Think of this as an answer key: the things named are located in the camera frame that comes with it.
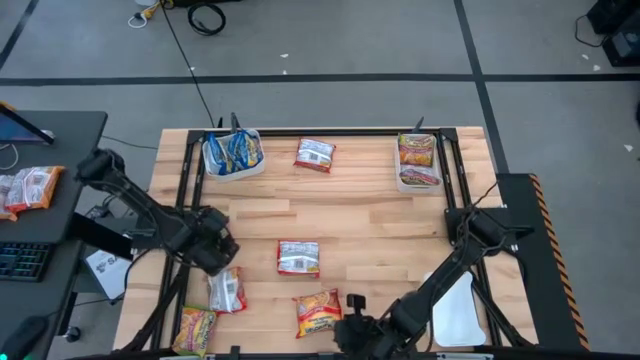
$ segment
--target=white plastic tray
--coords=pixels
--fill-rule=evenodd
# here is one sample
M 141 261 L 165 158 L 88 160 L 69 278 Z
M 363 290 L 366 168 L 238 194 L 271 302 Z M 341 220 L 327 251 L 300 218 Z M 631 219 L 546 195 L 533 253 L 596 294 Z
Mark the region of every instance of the white plastic tray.
M 416 136 L 424 136 L 424 134 L 415 134 L 415 135 Z M 440 176 L 440 166 L 439 166 L 439 161 L 438 161 L 438 146 L 437 146 L 437 143 L 434 144 L 434 148 L 433 148 L 433 169 L 434 169 L 435 177 L 440 179 L 440 185 L 433 185 L 433 186 L 429 186 L 429 185 L 407 185 L 407 184 L 403 183 L 402 179 L 400 179 L 400 150 L 398 149 L 397 138 L 396 138 L 396 143 L 395 143 L 395 146 L 393 147 L 393 149 L 394 149 L 394 153 L 395 153 L 396 186 L 398 187 L 398 191 L 400 191 L 402 193 L 410 193 L 410 194 L 431 193 L 431 192 L 434 192 L 436 189 L 438 189 L 440 186 L 442 186 L 442 178 Z
M 211 177 L 213 177 L 217 182 L 225 183 L 233 180 L 238 180 L 238 179 L 245 178 L 247 176 L 260 174 L 261 172 L 264 171 L 267 156 L 264 153 L 264 149 L 262 148 L 262 140 L 260 139 L 260 134 L 253 129 L 245 129 L 245 130 L 252 136 L 256 136 L 258 138 L 258 140 L 260 141 L 260 151 L 262 151 L 262 154 L 263 154 L 262 161 L 260 161 L 258 165 L 250 169 L 236 171 L 229 175 L 218 175 L 219 166 L 211 161 L 212 157 L 211 157 L 211 148 L 209 147 L 209 142 L 205 141 L 202 143 L 202 155 L 204 156 L 204 166 L 207 169 L 207 174 L 211 175 Z M 227 136 L 219 137 L 217 139 L 220 142 L 220 144 L 227 146 L 227 143 L 229 142 L 229 140 L 231 140 L 232 137 L 233 135 L 227 135 Z

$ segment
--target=desk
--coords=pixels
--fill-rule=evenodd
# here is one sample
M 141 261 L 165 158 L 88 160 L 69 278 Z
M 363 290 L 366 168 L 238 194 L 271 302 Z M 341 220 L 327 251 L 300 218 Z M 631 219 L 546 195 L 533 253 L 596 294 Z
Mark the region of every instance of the desk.
M 53 131 L 53 145 L 16 145 L 20 161 L 12 170 L 38 165 L 64 165 L 51 207 L 26 211 L 17 222 L 0 221 L 2 241 L 58 243 L 48 271 L 40 283 L 0 281 L 0 344 L 25 318 L 61 310 L 67 304 L 77 270 L 77 259 L 83 248 L 80 241 L 67 240 L 67 228 L 75 211 L 82 186 L 73 180 L 76 165 L 96 147 L 106 123 L 104 112 L 21 111 L 25 119 L 37 127 Z M 0 153 L 6 163 L 11 151 Z M 49 327 L 36 344 L 32 359 L 46 359 L 63 312 L 49 317 Z
M 187 130 L 164 130 L 149 193 L 164 205 L 176 201 Z M 482 128 L 458 128 L 459 145 L 472 199 L 494 182 L 495 174 Z M 394 181 L 393 146 L 389 136 L 314 137 L 335 144 L 331 174 L 293 166 L 297 137 L 263 137 L 263 174 L 219 184 L 205 176 L 200 205 L 215 206 L 230 217 L 230 230 L 241 246 L 232 265 L 242 266 L 248 309 L 221 316 L 209 353 L 228 353 L 240 345 L 248 353 L 337 351 L 333 334 L 324 332 L 296 340 L 291 297 L 338 288 L 341 304 L 347 293 L 367 296 L 367 313 L 379 316 L 394 299 L 416 289 L 451 252 L 446 240 L 443 190 L 427 195 L 402 194 Z M 446 147 L 449 168 L 453 155 Z M 194 191 L 197 164 L 191 166 L 186 204 Z M 453 187 L 461 206 L 456 176 Z M 494 189 L 482 206 L 502 203 Z M 278 239 L 314 240 L 320 244 L 320 279 L 283 277 L 275 271 Z M 114 348 L 130 341 L 157 299 L 164 254 L 152 252 L 131 271 Z M 518 263 L 506 254 L 486 260 L 493 298 L 521 334 L 537 342 Z M 192 270 L 186 304 L 206 306 L 206 276 Z M 481 326 L 487 326 L 476 301 Z M 161 347 L 170 345 L 173 309 L 165 317 Z M 424 350 L 423 339 L 418 349 Z

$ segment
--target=wooden tabletop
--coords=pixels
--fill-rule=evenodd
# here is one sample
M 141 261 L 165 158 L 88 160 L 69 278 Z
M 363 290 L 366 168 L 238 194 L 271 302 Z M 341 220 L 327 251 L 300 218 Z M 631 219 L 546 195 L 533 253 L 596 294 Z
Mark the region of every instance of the wooden tabletop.
M 164 130 L 149 193 L 174 205 L 188 130 Z M 495 173 L 481 127 L 458 128 L 458 137 L 472 198 L 495 182 Z M 451 253 L 443 217 L 444 189 L 432 194 L 402 194 L 394 180 L 394 136 L 319 137 L 337 146 L 331 174 L 294 167 L 298 138 L 263 138 L 264 173 L 226 184 L 206 177 L 201 205 L 215 206 L 230 217 L 230 230 L 241 250 L 232 266 L 243 268 L 248 308 L 222 315 L 214 326 L 208 353 L 337 351 L 333 333 L 295 339 L 296 308 L 292 297 L 337 288 L 343 311 L 347 293 L 367 296 L 366 313 L 378 317 L 398 297 L 415 290 Z M 194 151 L 199 153 L 199 145 Z M 457 204 L 462 206 L 451 149 Z M 192 198 L 196 160 L 191 166 L 186 204 Z M 497 206 L 497 187 L 481 206 Z M 320 246 L 319 279 L 285 277 L 276 272 L 277 240 L 310 240 Z M 114 348 L 129 342 L 158 300 L 165 256 L 149 253 L 132 269 Z M 487 258 L 493 298 L 529 341 L 536 333 L 517 261 L 506 255 Z M 187 305 L 208 304 L 206 275 L 191 270 Z M 476 299 L 481 326 L 482 304 Z M 170 345 L 173 305 L 167 311 L 162 346 Z M 424 350 L 426 337 L 418 349 Z M 433 350 L 439 349 L 434 344 Z

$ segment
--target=yellow snack bag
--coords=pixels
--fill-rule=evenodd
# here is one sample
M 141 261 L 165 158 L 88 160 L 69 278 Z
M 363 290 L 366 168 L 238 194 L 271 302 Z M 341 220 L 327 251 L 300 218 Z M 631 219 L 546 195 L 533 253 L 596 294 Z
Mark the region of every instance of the yellow snack bag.
M 319 331 L 331 330 L 342 319 L 338 289 L 310 296 L 293 298 L 298 307 L 298 334 L 296 339 Z
M 216 321 L 216 312 L 185 306 L 182 308 L 180 332 L 171 346 L 179 355 L 198 355 L 207 352 L 207 343 Z

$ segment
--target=keyboard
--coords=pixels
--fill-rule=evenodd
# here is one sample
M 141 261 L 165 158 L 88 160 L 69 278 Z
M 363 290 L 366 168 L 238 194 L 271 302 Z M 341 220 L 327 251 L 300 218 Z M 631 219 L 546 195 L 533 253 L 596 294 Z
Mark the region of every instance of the keyboard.
M 0 242 L 0 281 L 39 282 L 53 256 L 54 244 Z

